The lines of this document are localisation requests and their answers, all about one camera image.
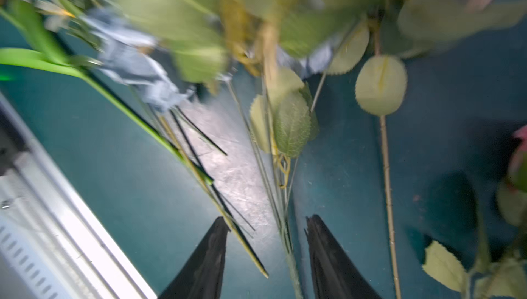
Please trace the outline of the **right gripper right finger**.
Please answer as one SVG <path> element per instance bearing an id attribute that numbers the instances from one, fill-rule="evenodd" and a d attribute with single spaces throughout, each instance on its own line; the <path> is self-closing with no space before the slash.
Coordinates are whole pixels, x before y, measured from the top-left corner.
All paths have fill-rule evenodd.
<path id="1" fill-rule="evenodd" d="M 379 298 L 319 215 L 306 218 L 316 298 Z"/>

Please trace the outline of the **small pink rosebud stem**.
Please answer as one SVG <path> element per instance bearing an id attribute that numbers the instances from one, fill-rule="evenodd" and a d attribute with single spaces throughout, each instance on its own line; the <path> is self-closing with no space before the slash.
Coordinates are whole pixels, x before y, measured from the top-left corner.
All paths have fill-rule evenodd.
<path id="1" fill-rule="evenodd" d="M 421 269 L 459 298 L 526 297 L 526 124 L 488 138 L 425 199 Z"/>

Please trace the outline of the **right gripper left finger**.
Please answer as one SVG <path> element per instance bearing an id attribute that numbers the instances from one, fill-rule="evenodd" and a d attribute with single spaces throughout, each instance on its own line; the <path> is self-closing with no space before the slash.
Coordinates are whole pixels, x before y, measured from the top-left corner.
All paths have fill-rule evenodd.
<path id="1" fill-rule="evenodd" d="M 216 218 L 186 264 L 159 298 L 219 299 L 228 233 L 229 227 L 224 218 Z"/>

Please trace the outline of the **blue hydrangea bunch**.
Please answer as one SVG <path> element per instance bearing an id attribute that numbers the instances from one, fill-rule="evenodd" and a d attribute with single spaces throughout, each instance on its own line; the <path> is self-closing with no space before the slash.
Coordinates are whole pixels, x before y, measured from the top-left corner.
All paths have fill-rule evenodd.
<path id="1" fill-rule="evenodd" d="M 131 24 L 141 56 L 165 47 L 184 81 L 214 85 L 232 61 L 261 80 L 248 132 L 273 159 L 283 198 L 292 162 L 315 135 L 317 96 L 303 79 L 350 72 L 374 55 L 367 21 L 381 23 L 382 52 L 402 62 L 480 32 L 517 25 L 526 0 L 95 0 Z"/>

